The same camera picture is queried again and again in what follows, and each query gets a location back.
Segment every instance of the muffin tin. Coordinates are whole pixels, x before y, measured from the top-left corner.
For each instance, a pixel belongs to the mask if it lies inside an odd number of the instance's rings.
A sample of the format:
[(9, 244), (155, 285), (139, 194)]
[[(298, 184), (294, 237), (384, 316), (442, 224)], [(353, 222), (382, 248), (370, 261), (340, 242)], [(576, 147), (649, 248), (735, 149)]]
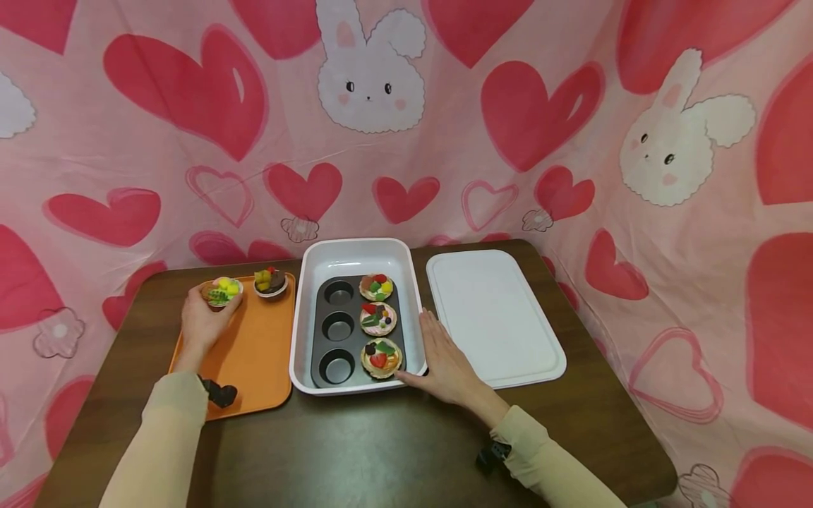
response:
[[(362, 276), (333, 277), (320, 287), (316, 298), (311, 378), (322, 389), (362, 386), (390, 381), (377, 380), (361, 366), (361, 351), (372, 338), (364, 333), (359, 323), (361, 305), (370, 303), (359, 292)], [(393, 282), (393, 293), (385, 300), (398, 317), (398, 287)], [(400, 370), (407, 369), (402, 326), (399, 323), (387, 335), (403, 352)]]

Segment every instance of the red heart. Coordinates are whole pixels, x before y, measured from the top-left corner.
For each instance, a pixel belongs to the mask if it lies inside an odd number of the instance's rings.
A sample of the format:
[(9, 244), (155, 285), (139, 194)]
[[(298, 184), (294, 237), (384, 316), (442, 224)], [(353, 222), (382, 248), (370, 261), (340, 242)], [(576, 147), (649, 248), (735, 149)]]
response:
[[(664, 380), (664, 382), (666, 382), (666, 379), (672, 379), (668, 377), (664, 370), (668, 368), (677, 369), (677, 375), (673, 376), (673, 378), (676, 378), (679, 382), (678, 386), (680, 388), (678, 392), (680, 395), (685, 395), (686, 392), (690, 390), (690, 386), (686, 382), (689, 380), (689, 376), (700, 376), (701, 383), (703, 383), (705, 387), (708, 387), (708, 392), (711, 394), (711, 401), (706, 407), (690, 408), (682, 406), (679, 403), (665, 401), (662, 398), (647, 393), (643, 388), (637, 386), (638, 376), (652, 358), (658, 354), (664, 346), (674, 349), (676, 345), (680, 345), (678, 341), (684, 341), (691, 347), (691, 364), (676, 363), (676, 358), (680, 358), (679, 355), (675, 354), (674, 351), (669, 353), (663, 351), (661, 352), (659, 362), (656, 362), (651, 368), (656, 369), (656, 372), (660, 374), (660, 379)], [(685, 328), (668, 328), (652, 341), (641, 357), (635, 362), (632, 371), (629, 373), (629, 391), (680, 419), (692, 423), (709, 423), (717, 418), (723, 409), (723, 389), (720, 387), (720, 383), (717, 382), (717, 379), (702, 367), (702, 360), (703, 356), (700, 350), (700, 342), (690, 330)], [(689, 367), (691, 367), (691, 373), (686, 371)]]
[(0, 0), (0, 26), (55, 53), (65, 53), (76, 0)]
[(42, 490), (42, 485), (45, 484), (47, 477), (48, 473), (45, 473), (31, 480), (28, 485), (11, 494), (11, 497), (7, 497), (5, 501), (0, 502), (0, 508), (31, 508), (31, 506), (34, 506), (37, 496), (40, 495), (40, 490)]
[(268, 192), (299, 219), (319, 222), (341, 192), (341, 173), (328, 163), (316, 164), (307, 180), (284, 164), (263, 170)]
[(390, 224), (400, 224), (418, 215), (440, 190), (441, 182), (433, 176), (416, 181), (408, 192), (397, 180), (388, 176), (381, 176), (372, 182), (372, 196)]
[(553, 220), (579, 215), (593, 204), (596, 187), (592, 180), (573, 185), (573, 174), (565, 166), (549, 167), (537, 180), (533, 195)]
[(265, 82), (223, 26), (203, 34), (201, 63), (152, 37), (118, 36), (104, 53), (111, 83), (128, 99), (241, 160), (263, 132)]
[(810, 506), (812, 497), (813, 461), (776, 446), (749, 450), (731, 491), (732, 508)]
[(48, 317), (43, 309), (65, 306), (40, 260), (22, 238), (0, 224), (0, 331), (10, 332)]
[(533, 0), (423, 0), (424, 14), (446, 49), (468, 68), (483, 58)]
[(93, 376), (76, 377), (68, 381), (51, 400), (46, 412), (45, 426), (48, 453), (52, 459), (56, 459), (65, 444), (67, 434), (79, 416), (79, 410), (88, 397), (94, 379)]
[(813, 233), (773, 237), (746, 278), (747, 382), (751, 397), (813, 430)]
[(167, 264), (163, 261), (146, 264), (136, 270), (127, 280), (127, 284), (124, 286), (123, 296), (105, 298), (104, 302), (102, 302), (102, 313), (104, 313), (104, 317), (107, 318), (107, 322), (114, 330), (118, 331), (121, 328), (121, 324), (124, 322), (124, 316), (126, 316), (127, 311), (130, 310), (130, 306), (136, 298), (136, 293), (138, 293), (138, 288), (144, 284), (144, 281), (156, 273), (166, 270)]
[(117, 247), (144, 240), (158, 222), (161, 197), (148, 189), (123, 187), (107, 193), (107, 205), (78, 194), (60, 194), (43, 209), (59, 227)]
[(624, 300), (643, 300), (650, 294), (641, 271), (627, 261), (615, 261), (615, 241), (606, 229), (596, 231), (587, 253), (585, 279), (602, 293)]
[(688, 48), (701, 50), (707, 65), (762, 32), (794, 2), (759, 0), (743, 9), (741, 0), (628, 0), (616, 57), (621, 84), (632, 93), (653, 93)]
[(505, 62), (485, 78), (480, 105), (491, 142), (526, 172), (584, 127), (604, 95), (604, 73), (588, 62), (548, 98), (545, 81), (525, 62)]
[(316, 0), (231, 0), (257, 44), (275, 60), (304, 53), (320, 37)]
[(757, 141), (757, 185), (766, 205), (813, 201), (813, 58), (774, 93)]
[(234, 240), (217, 231), (201, 231), (192, 235), (189, 250), (196, 258), (212, 266), (293, 258), (287, 249), (266, 240), (252, 241), (246, 255)]

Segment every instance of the right hand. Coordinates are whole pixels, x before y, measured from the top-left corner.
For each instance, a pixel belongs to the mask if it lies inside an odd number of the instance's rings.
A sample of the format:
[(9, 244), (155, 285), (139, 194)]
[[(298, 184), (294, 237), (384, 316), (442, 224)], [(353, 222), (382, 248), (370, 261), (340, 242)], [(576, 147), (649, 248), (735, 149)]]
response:
[(463, 406), (490, 428), (496, 427), (508, 412), (508, 405), (477, 377), (466, 355), (431, 311), (424, 309), (420, 313), (420, 331), (424, 336), (428, 375), (396, 371), (395, 377), (443, 402)]

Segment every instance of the pink heart outline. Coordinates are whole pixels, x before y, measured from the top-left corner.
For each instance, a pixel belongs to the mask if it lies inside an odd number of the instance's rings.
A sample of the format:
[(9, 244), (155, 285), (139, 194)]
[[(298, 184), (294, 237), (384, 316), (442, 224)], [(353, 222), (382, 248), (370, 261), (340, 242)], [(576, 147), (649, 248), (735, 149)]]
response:
[(8, 433), (7, 412), (6, 397), (0, 393), (0, 467), (8, 464), (16, 453)]
[[(499, 194), (502, 193), (509, 193), (508, 199), (502, 204), (502, 206), (495, 210), (494, 213), (485, 221), (484, 224), (480, 225), (475, 223), (474, 217), (472, 217), (471, 204), (468, 201), (474, 189), (484, 189), (492, 196), (498, 196)], [(473, 182), (469, 182), (468, 185), (466, 185), (466, 187), (463, 188), (463, 193), (461, 194), (460, 197), (460, 201), (463, 204), (463, 216), (466, 218), (468, 227), (476, 232), (485, 229), (485, 227), (491, 224), (498, 217), (498, 215), (500, 215), (505, 210), (508, 210), (508, 208), (514, 204), (514, 201), (516, 201), (516, 198), (519, 195), (520, 187), (517, 184), (506, 185), (499, 189), (495, 189), (494, 187), (491, 186), (489, 182), (485, 180), (474, 180)]]
[[(638, 376), (644, 369), (646, 364), (658, 353), (658, 350), (667, 342), (671, 340), (685, 341), (692, 348), (692, 370), (695, 371), (703, 380), (711, 391), (712, 402), (708, 407), (701, 410), (687, 409), (677, 404), (664, 401), (663, 399), (649, 395), (635, 387)], [(652, 340), (650, 345), (644, 350), (643, 354), (638, 358), (629, 373), (629, 382), (627, 387), (630, 393), (635, 394), (639, 398), (649, 402), (653, 406), (657, 406), (667, 413), (683, 419), (687, 422), (704, 424), (713, 422), (720, 412), (723, 410), (724, 396), (723, 389), (717, 379), (701, 365), (703, 361), (702, 351), (700, 349), (700, 341), (691, 330), (686, 328), (667, 328), (663, 330), (658, 336)]]
[[(212, 175), (219, 180), (235, 180), (243, 189), (243, 194), (246, 200), (243, 202), (243, 208), (240, 215), (236, 219), (232, 219), (220, 205), (218, 205), (211, 196), (203, 190), (198, 183), (198, 177), (203, 174)], [(192, 189), (192, 192), (198, 195), (212, 210), (218, 213), (221, 217), (226, 219), (232, 226), (239, 228), (248, 219), (251, 212), (254, 211), (254, 196), (251, 195), (251, 190), (237, 173), (234, 172), (218, 172), (217, 170), (208, 166), (193, 166), (186, 170), (186, 184)]]

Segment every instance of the chocolate cupcake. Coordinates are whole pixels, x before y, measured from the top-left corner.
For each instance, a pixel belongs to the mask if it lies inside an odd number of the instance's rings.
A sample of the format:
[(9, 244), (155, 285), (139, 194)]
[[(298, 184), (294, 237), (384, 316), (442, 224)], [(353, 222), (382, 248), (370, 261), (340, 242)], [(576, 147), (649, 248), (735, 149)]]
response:
[(381, 337), (369, 341), (361, 350), (361, 365), (370, 376), (385, 380), (401, 368), (403, 356), (397, 344)]

